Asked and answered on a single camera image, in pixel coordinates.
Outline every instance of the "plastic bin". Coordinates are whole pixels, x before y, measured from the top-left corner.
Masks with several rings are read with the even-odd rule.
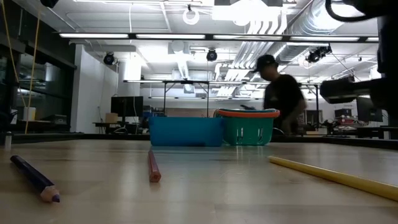
[[[223,118],[149,118],[153,146],[219,147],[223,131]]]
[[[263,146],[271,141],[274,118],[279,111],[224,110],[216,112],[225,119],[224,141],[233,146]]]

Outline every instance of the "black shirt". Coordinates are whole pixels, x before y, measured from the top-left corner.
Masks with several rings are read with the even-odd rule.
[[[266,88],[264,109],[275,108],[280,111],[279,118],[275,119],[274,127],[279,128],[281,122],[293,112],[300,100],[304,99],[303,93],[296,79],[291,75],[280,75]]]

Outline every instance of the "person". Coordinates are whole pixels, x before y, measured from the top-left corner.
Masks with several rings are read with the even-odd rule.
[[[274,127],[289,135],[297,132],[297,117],[307,104],[296,79],[291,75],[281,75],[278,66],[274,56],[263,55],[257,59],[254,72],[259,72],[261,78],[270,82],[265,90],[264,109],[280,111],[280,116],[274,120]]]

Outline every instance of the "rope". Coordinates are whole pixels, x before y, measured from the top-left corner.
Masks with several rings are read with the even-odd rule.
[[[4,3],[5,3],[5,1],[2,2],[1,6],[2,6],[2,14],[4,16],[4,26],[6,27],[8,46],[9,46],[10,54],[11,54],[12,67],[14,69],[15,79],[17,80],[18,90],[19,90],[19,93],[21,94],[22,102],[24,104],[24,107],[26,107],[24,95],[22,94],[21,87],[19,86],[19,78],[18,78],[17,68],[15,67],[14,55],[12,53],[11,40],[10,40],[9,31],[8,31],[8,23],[7,23],[7,16],[6,16],[6,7],[4,6]]]
[[[29,102],[27,106],[27,119],[25,126],[25,134],[27,134],[27,127],[29,125],[29,110],[30,110],[30,101],[32,99],[32,84],[33,84],[33,76],[35,71],[35,61],[36,61],[36,52],[37,52],[37,40],[39,38],[39,27],[40,27],[40,15],[41,15],[42,5],[39,3],[39,8],[37,10],[37,26],[36,26],[36,36],[35,36],[35,48],[33,51],[33,63],[32,63],[32,73],[30,75],[30,87],[29,87]]]

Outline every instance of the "blue pencil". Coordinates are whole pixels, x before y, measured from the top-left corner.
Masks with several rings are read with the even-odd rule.
[[[20,156],[11,156],[11,162],[25,175],[30,183],[40,192],[40,197],[45,202],[60,202],[60,192],[55,185],[43,174],[33,168]]]

